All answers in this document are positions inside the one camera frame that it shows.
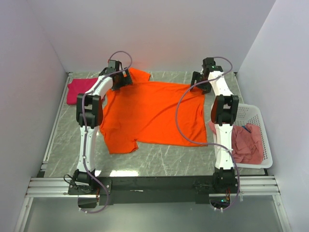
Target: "gray floor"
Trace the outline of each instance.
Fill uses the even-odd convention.
[[[97,73],[73,73],[73,78],[93,78]],[[189,84],[191,72],[151,72],[151,81]],[[243,103],[236,77],[233,73],[225,76],[231,91]],[[205,95],[205,123],[210,121],[214,93]],[[62,103],[59,124],[48,151],[48,165],[44,177],[63,177],[73,174],[76,169],[80,132],[75,119],[76,107]],[[213,142],[212,132],[207,126],[207,140]],[[139,149],[123,155],[110,155],[103,136],[98,134],[95,149],[96,169],[100,176],[167,176],[167,175],[212,175],[215,164],[213,146],[182,147],[138,143]],[[241,174],[264,174],[263,169],[240,168]]]
[[[244,197],[214,212],[194,203],[116,204],[90,215],[76,198],[35,198],[26,232],[281,232],[272,196]]]

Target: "folded cloth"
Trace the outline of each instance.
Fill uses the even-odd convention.
[[[129,73],[132,79],[132,82],[145,82],[150,78],[150,74],[140,71],[138,69],[130,68]],[[67,104],[75,105],[77,101],[77,95],[79,93],[86,93],[98,80],[98,78],[90,79],[73,79],[70,84],[68,84],[68,95],[67,95]]]
[[[209,127],[216,134],[214,124],[210,121]],[[236,163],[261,164],[263,161],[263,145],[260,128],[247,123],[246,126],[233,126],[232,155]]]
[[[177,130],[175,112],[190,85],[139,82],[106,93],[107,105],[100,131],[110,154],[130,153],[137,141],[152,144],[201,146],[185,140]],[[207,141],[202,90],[195,88],[179,107],[180,128],[191,140]]]

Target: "orange fabric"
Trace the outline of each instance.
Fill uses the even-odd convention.
[[[131,69],[133,85],[109,90],[100,131],[110,154],[138,149],[137,141],[153,144],[199,146],[186,141],[175,122],[176,105],[189,85],[147,82],[149,74]],[[179,125],[190,139],[207,142],[204,99],[200,89],[184,97],[178,113]]]

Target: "marble surface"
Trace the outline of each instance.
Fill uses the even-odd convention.
[[[150,72],[151,81],[171,83],[191,82],[191,72]],[[93,78],[98,73],[71,73],[73,78]],[[230,90],[243,99],[233,73],[225,76]],[[75,119],[76,106],[62,102],[59,123],[54,133],[53,144],[48,152],[48,165],[44,177],[63,177],[73,174],[76,169],[79,149],[80,131]],[[205,123],[210,121],[211,105],[214,93],[205,95]],[[207,140],[213,142],[213,135],[207,125]],[[104,143],[103,136],[98,133],[95,149],[96,170],[101,170],[100,176],[167,176],[167,175],[212,175],[215,164],[213,146],[182,147],[173,145],[146,144],[138,142],[139,149],[129,154],[110,155]],[[264,174],[263,169],[240,168],[241,174]]]

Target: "white plastic basket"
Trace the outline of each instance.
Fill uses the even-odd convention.
[[[264,150],[263,161],[261,164],[238,163],[237,166],[240,168],[270,168],[272,166],[272,157],[261,111],[254,105],[239,104],[237,117],[234,125],[244,126],[247,123],[254,124],[260,127]]]

